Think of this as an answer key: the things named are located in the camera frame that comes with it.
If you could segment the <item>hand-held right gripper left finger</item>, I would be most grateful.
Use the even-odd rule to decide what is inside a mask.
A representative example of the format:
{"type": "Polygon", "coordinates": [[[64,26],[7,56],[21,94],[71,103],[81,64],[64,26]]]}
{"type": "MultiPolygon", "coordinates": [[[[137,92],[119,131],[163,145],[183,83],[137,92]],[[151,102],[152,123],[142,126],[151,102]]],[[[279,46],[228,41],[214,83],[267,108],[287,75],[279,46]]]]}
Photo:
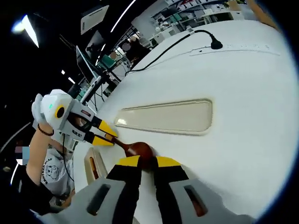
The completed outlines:
{"type": "Polygon", "coordinates": [[[122,158],[108,176],[75,194],[70,206],[71,224],[131,224],[141,183],[139,155],[122,158]]]}

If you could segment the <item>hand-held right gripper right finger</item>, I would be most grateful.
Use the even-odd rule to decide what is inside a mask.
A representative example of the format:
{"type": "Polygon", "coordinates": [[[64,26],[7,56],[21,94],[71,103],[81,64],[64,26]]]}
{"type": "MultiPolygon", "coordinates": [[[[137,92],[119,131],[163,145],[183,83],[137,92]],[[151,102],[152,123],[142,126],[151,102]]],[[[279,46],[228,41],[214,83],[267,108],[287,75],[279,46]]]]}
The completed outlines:
{"type": "Polygon", "coordinates": [[[152,160],[156,198],[164,224],[233,224],[235,215],[181,164],[169,157],[152,160]]]}

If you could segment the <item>person's left hand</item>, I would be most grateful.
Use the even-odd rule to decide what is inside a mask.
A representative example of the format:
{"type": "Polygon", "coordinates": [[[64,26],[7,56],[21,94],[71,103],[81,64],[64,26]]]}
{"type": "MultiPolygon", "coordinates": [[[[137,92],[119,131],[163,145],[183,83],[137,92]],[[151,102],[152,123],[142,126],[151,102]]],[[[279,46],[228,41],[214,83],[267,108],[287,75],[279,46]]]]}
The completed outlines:
{"type": "Polygon", "coordinates": [[[77,129],[86,129],[89,127],[89,124],[85,119],[75,116],[74,117],[74,126],[77,129]]]}

